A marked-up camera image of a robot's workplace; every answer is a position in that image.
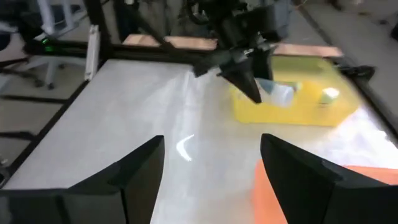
yellow tray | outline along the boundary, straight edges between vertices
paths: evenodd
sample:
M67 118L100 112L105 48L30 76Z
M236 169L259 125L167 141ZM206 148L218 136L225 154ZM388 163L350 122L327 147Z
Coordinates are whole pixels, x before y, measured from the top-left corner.
M336 126L361 104L348 80L329 61L315 57L275 56L272 58L274 80L299 83L301 86L288 108L268 103L254 104L231 86L235 118L242 123L285 123ZM338 97L322 104L323 91L334 88Z

white table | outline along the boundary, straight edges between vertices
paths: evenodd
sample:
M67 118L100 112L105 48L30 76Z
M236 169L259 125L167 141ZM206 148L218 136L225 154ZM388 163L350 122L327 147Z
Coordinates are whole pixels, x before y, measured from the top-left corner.
M157 134L166 155L152 223L252 223L262 133L339 164L398 169L398 150L365 107L334 129L241 124L228 84L189 70L106 62L5 189L70 187Z

